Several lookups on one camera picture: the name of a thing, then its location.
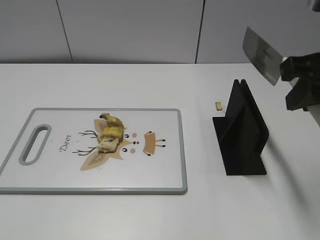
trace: white cutting board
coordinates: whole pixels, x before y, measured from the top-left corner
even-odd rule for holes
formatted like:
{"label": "white cutting board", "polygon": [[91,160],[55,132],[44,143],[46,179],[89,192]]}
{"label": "white cutting board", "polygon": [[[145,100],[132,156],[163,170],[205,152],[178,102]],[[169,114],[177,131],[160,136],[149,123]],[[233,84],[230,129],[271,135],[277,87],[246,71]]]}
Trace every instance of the white cutting board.
{"label": "white cutting board", "polygon": [[[78,155],[78,150],[89,151],[98,145],[94,134],[80,133],[99,134],[95,123],[103,123],[99,118],[102,113],[123,122],[126,127],[123,142],[116,153],[98,153],[94,149],[88,155]],[[40,125],[50,126],[51,131],[39,158],[32,164],[22,164],[19,161],[22,152]],[[154,143],[154,137],[165,141]],[[153,146],[154,152],[150,147],[149,152],[144,151],[145,146],[151,146],[151,150]],[[36,108],[0,168],[0,193],[183,194],[186,191],[178,109]]]}

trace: banana peel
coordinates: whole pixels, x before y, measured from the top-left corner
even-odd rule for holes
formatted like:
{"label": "banana peel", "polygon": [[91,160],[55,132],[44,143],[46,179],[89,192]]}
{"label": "banana peel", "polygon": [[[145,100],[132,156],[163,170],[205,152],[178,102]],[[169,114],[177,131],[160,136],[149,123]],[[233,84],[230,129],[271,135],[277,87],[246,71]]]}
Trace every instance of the banana peel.
{"label": "banana peel", "polygon": [[125,126],[119,118],[109,113],[102,113],[100,118],[106,120],[106,127],[97,137],[97,149],[99,152],[113,153],[124,139]]}

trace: cleaver blade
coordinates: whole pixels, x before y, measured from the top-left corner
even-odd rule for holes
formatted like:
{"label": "cleaver blade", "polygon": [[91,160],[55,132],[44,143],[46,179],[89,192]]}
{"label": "cleaver blade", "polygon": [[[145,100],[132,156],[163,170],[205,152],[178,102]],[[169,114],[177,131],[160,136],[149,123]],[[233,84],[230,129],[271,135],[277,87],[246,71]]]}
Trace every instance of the cleaver blade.
{"label": "cleaver blade", "polygon": [[242,49],[264,78],[273,86],[276,85],[281,76],[280,64],[283,56],[249,27],[245,32]]}

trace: deer illustration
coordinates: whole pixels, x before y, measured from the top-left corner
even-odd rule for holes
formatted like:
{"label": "deer illustration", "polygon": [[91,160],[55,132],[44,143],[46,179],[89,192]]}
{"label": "deer illustration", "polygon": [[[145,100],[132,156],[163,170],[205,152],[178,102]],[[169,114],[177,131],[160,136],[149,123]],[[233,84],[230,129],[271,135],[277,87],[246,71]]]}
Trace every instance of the deer illustration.
{"label": "deer illustration", "polygon": [[156,140],[156,133],[152,132],[152,131],[148,131],[145,135],[144,135],[144,148],[143,148],[143,152],[148,155],[151,156],[155,154],[156,152],[156,147],[161,147],[164,148],[166,145],[157,145],[156,142],[165,142],[165,139],[160,139],[160,140]]}
{"label": "deer illustration", "polygon": [[[99,137],[104,132],[105,128],[107,127],[107,122],[105,120],[101,119],[95,119],[94,120],[94,127],[97,133],[93,130],[87,130],[84,132],[79,132],[81,136],[91,136],[92,139],[97,139],[99,141]],[[139,144],[139,142],[134,141],[128,141],[126,138],[129,137],[128,134],[125,135],[125,138],[122,139],[122,141],[119,143],[117,149],[115,152],[108,152],[104,153],[103,151],[95,151],[98,150],[97,146],[89,146],[89,150],[79,150],[73,151],[73,154],[78,154],[79,156],[88,156],[86,160],[84,161],[83,165],[81,166],[81,171],[86,171],[90,169],[97,168],[104,163],[108,161],[109,158],[117,159],[117,160],[123,160],[123,158],[120,156],[120,152],[127,152],[127,149],[125,146],[130,144]],[[145,143],[143,148],[143,153],[145,153],[147,156],[151,156],[155,154],[156,147],[164,148],[166,145],[158,145],[157,142],[165,142],[165,139],[156,140],[156,133],[152,131],[148,131],[144,135]]]}
{"label": "deer illustration", "polygon": [[[99,134],[101,134],[104,131],[106,126],[107,126],[106,121],[100,120],[100,119],[94,120],[95,130]],[[79,134],[81,134],[81,136],[92,135],[90,137],[92,139],[98,138],[97,133],[92,130],[87,130],[85,132],[79,132]],[[79,156],[87,156],[88,155],[88,157],[84,161],[82,167],[80,168],[81,171],[86,171],[86,170],[94,169],[94,168],[97,168],[97,167],[103,165],[104,163],[106,163],[108,161],[109,158],[123,160],[123,158],[120,156],[120,151],[124,146],[130,145],[130,144],[132,144],[131,141],[123,139],[122,142],[118,145],[115,152],[104,153],[104,152],[100,152],[100,151],[94,151],[94,150],[96,150],[97,147],[96,146],[95,147],[89,146],[88,147],[89,150],[87,150],[87,151],[77,149],[76,151],[73,151],[72,153],[78,154]]]}

